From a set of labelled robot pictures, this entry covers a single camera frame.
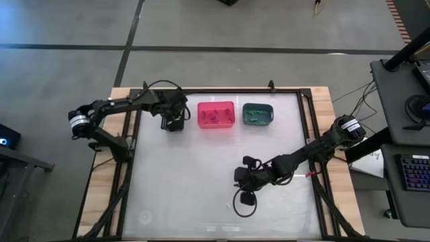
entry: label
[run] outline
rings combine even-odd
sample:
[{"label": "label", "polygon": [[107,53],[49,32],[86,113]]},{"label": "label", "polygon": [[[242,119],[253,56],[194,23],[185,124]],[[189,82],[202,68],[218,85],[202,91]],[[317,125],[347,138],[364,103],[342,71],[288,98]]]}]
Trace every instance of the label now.
[{"label": "label", "polygon": [[351,132],[352,130],[356,130],[359,127],[361,127],[359,124],[354,124],[353,126],[351,126],[351,127],[348,128],[348,131]]},{"label": "label", "polygon": [[341,128],[342,128],[342,129],[346,129],[346,128],[350,127],[351,125],[353,125],[353,124],[357,124],[357,123],[358,123],[358,122],[357,122],[357,120],[356,120],[356,119],[353,119],[353,120],[351,120],[351,121],[348,121],[348,122],[344,123],[344,124],[341,126]]},{"label": "label", "polygon": [[415,158],[415,159],[429,159],[429,157],[426,156],[426,155],[412,155],[412,158]]}]

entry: concrete floor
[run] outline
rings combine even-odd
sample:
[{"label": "concrete floor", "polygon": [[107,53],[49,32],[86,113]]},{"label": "concrete floor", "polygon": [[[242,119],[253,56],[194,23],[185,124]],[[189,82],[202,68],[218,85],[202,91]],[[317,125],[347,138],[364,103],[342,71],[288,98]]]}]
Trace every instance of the concrete floor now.
[{"label": "concrete floor", "polygon": [[[146,0],[134,45],[332,48],[396,50],[404,46],[385,0],[332,0],[313,17],[313,0]],[[138,0],[0,0],[0,44],[125,45]],[[93,152],[71,140],[67,112],[106,98],[122,51],[0,50],[0,123],[22,133],[19,150],[55,163],[34,174],[21,205],[14,237],[52,241],[71,237]],[[122,87],[170,79],[182,86],[329,86],[336,99],[371,81],[369,62],[382,55],[262,54],[132,51]],[[361,92],[334,103],[349,113]],[[378,114],[364,123],[385,127]],[[358,118],[371,114],[363,107]],[[401,227],[380,211],[378,192],[358,192],[367,234],[380,239],[420,239],[429,230]]]}]

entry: teal bin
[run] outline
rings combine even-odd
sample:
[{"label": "teal bin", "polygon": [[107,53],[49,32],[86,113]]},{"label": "teal bin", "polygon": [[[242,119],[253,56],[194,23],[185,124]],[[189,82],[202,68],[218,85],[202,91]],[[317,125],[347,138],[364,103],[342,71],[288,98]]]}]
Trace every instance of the teal bin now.
[{"label": "teal bin", "polygon": [[245,104],[242,113],[246,125],[266,126],[273,121],[273,107],[269,104]]}]

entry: pink container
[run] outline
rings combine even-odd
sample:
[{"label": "pink container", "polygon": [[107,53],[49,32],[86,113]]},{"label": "pink container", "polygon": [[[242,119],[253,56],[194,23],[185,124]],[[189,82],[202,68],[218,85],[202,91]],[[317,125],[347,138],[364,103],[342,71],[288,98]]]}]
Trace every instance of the pink container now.
[{"label": "pink container", "polygon": [[202,102],[197,104],[200,128],[231,128],[236,122],[233,102]]}]

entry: keyboard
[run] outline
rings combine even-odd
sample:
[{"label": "keyboard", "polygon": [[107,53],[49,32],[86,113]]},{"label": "keyboard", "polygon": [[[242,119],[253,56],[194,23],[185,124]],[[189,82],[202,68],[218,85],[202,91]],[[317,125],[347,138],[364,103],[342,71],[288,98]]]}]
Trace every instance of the keyboard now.
[{"label": "keyboard", "polygon": [[430,192],[430,158],[426,155],[398,155],[405,190]]}]

